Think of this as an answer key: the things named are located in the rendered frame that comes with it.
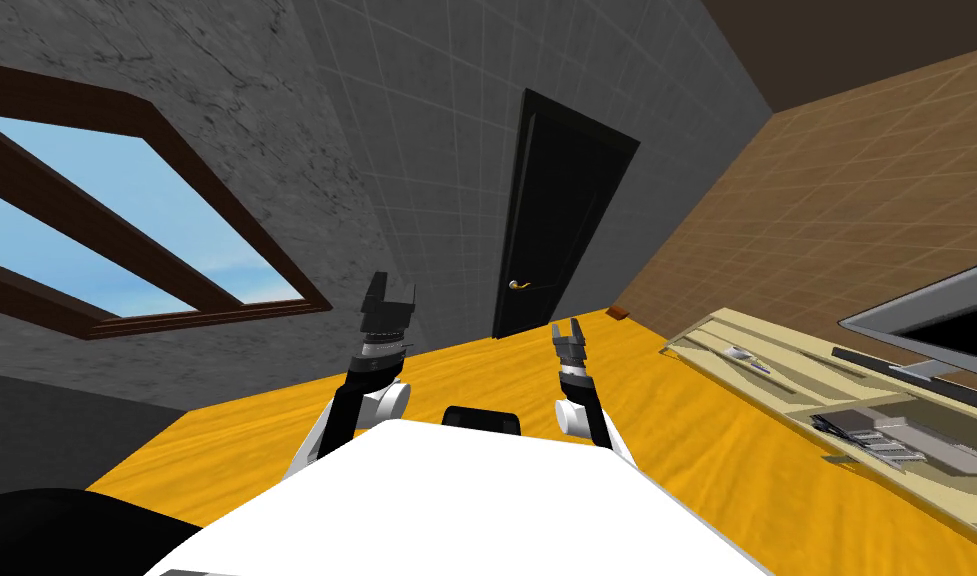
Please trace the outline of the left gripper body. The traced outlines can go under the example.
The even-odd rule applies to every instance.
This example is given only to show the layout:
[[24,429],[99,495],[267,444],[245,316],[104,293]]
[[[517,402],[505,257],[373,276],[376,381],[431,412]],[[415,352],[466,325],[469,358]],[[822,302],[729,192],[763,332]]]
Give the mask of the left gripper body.
[[391,344],[404,339],[414,312],[413,302],[391,302],[365,299],[360,331],[364,344]]

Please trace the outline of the black door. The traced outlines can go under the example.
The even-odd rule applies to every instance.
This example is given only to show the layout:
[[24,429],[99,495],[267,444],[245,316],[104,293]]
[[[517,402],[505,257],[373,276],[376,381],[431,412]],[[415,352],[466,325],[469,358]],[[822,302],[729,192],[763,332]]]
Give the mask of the black door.
[[[629,135],[524,91],[494,338],[543,326],[553,317],[639,147]],[[530,286],[511,290],[512,280]]]

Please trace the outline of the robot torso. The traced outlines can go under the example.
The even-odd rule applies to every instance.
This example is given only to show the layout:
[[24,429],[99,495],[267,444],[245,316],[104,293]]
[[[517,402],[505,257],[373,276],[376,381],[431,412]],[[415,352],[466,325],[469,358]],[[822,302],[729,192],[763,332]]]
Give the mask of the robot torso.
[[393,419],[145,576],[772,576],[615,452]]

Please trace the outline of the beige low cabinet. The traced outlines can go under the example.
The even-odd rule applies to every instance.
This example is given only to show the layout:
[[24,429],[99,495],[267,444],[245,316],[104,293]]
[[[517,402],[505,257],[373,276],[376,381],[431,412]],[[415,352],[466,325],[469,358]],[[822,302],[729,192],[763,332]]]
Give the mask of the beige low cabinet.
[[664,349],[977,538],[977,390],[730,308]]

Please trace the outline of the brown framed window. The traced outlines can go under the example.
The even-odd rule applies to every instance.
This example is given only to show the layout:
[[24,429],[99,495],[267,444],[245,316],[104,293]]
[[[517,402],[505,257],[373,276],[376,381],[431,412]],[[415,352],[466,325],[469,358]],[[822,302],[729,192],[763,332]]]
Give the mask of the brown framed window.
[[143,139],[297,290],[246,304],[0,131],[0,199],[139,276],[187,311],[121,318],[0,265],[0,314],[82,340],[326,312],[330,302],[151,102],[0,65],[0,116]]

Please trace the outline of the grey framed television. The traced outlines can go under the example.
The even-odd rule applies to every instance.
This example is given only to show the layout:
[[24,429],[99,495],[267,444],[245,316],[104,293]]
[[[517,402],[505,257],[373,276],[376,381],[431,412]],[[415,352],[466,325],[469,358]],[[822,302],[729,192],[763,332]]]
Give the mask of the grey framed television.
[[924,356],[895,366],[921,380],[977,373],[977,265],[839,322],[845,329]]

